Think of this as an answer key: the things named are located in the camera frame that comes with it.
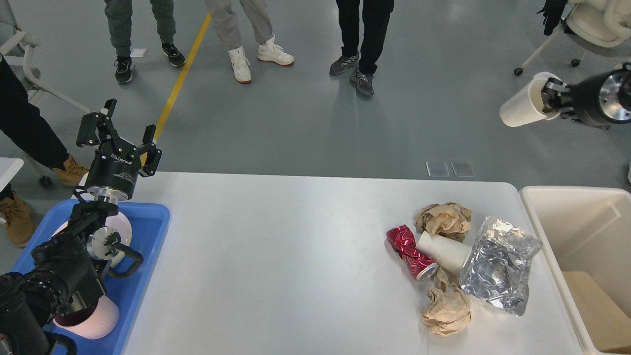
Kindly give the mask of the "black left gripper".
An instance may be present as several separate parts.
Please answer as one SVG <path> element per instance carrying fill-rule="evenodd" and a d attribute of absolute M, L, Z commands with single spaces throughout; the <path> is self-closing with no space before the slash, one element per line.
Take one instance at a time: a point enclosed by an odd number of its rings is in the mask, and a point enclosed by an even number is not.
<path fill-rule="evenodd" d="M 117 99 L 109 99 L 99 112 L 91 112 L 81 119 L 77 133 L 78 147 L 98 146 L 95 159 L 86 178 L 85 188 L 93 196 L 131 200 L 139 174 L 142 177 L 155 175 L 162 151 L 155 143 L 156 125 L 145 128 L 142 144 L 137 153 L 133 144 L 116 148 L 107 141 L 117 143 L 117 131 L 111 120 Z M 145 156 L 140 166 L 140 158 Z"/>

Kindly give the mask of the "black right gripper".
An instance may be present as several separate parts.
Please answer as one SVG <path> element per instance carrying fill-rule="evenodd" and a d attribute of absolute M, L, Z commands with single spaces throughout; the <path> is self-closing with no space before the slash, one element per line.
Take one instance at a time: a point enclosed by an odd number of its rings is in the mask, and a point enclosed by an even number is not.
<path fill-rule="evenodd" d="M 567 85 L 547 79 L 541 89 L 543 114 L 558 114 L 575 123 L 608 130 L 631 121 L 630 70 L 619 69 Z"/>

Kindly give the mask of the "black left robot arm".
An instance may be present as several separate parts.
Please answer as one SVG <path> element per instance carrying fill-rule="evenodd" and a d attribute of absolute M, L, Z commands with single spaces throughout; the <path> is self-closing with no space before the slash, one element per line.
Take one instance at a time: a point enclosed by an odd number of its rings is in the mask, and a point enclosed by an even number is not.
<path fill-rule="evenodd" d="M 74 355 L 76 342 L 47 332 L 47 324 L 93 340 L 111 333 L 119 321 L 105 277 L 132 276 L 144 258 L 106 221 L 117 216 L 119 202 L 133 197 L 139 176 L 155 174 L 162 152 L 153 124 L 139 146 L 120 137 L 112 121 L 115 105 L 110 99 L 101 111 L 82 117 L 76 144 L 94 146 L 96 153 L 85 184 L 74 189 L 77 204 L 68 224 L 32 250 L 32 271 L 1 277 L 3 355 L 51 355 L 57 345 Z"/>

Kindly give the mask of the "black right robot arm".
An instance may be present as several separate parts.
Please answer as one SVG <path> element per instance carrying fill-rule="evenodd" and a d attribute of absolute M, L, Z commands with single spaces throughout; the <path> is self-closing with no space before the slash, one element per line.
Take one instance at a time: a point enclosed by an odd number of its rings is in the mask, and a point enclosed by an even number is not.
<path fill-rule="evenodd" d="M 601 130 L 608 130 L 612 124 L 627 124 L 631 121 L 630 64 L 577 84 L 548 78 L 540 96 L 545 114 L 559 114 L 563 119 Z"/>

